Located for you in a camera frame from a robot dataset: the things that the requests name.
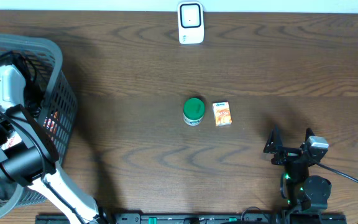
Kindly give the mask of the white Panadol medicine box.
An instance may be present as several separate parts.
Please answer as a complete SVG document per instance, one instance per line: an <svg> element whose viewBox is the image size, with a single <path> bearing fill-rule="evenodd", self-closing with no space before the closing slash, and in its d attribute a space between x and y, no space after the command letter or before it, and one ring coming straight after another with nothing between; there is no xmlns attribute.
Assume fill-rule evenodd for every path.
<svg viewBox="0 0 358 224"><path fill-rule="evenodd" d="M5 151L6 149L9 149L10 147L20 144L21 142L22 142L22 139L19 136L19 134L17 132L13 132L7 138L7 142L1 145L1 149L3 151Z"/></svg>

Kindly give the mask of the green lid jar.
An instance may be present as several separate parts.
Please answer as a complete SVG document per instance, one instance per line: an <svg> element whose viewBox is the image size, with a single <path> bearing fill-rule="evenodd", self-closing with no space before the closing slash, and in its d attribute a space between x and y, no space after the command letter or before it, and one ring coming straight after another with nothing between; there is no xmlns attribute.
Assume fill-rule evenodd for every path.
<svg viewBox="0 0 358 224"><path fill-rule="evenodd" d="M202 122L205 105L199 98L188 99L183 107L183 120L189 126L197 126Z"/></svg>

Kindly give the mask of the orange juice carton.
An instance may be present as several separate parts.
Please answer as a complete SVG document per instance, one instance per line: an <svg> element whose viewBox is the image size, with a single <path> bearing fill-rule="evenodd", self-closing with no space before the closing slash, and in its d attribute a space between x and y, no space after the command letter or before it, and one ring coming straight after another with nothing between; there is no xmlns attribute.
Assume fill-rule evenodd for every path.
<svg viewBox="0 0 358 224"><path fill-rule="evenodd" d="M213 113L216 126L232 124L231 111L227 101L213 103Z"/></svg>

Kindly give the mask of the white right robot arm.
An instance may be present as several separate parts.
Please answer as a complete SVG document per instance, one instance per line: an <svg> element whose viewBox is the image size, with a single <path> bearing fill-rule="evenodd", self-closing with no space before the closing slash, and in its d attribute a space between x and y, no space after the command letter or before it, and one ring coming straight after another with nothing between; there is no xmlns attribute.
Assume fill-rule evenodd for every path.
<svg viewBox="0 0 358 224"><path fill-rule="evenodd" d="M321 212L328 207L332 184L328 179L310 175L309 168L318 164L328 152L325 138L314 135L308 128L300 147L283 145L280 132L273 128L264 153L272 154L271 163L283 166L280 193L288 208L277 214L277 223L322 223Z"/></svg>

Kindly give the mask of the red Top chocolate bar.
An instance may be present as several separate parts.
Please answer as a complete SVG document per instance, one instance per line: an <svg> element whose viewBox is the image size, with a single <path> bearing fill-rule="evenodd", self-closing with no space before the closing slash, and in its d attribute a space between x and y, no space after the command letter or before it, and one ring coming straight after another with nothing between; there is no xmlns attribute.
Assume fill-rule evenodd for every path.
<svg viewBox="0 0 358 224"><path fill-rule="evenodd" d="M54 111L49 118L44 120L44 127L47 128L51 133L55 134L57 132L57 121L59 113Z"/></svg>

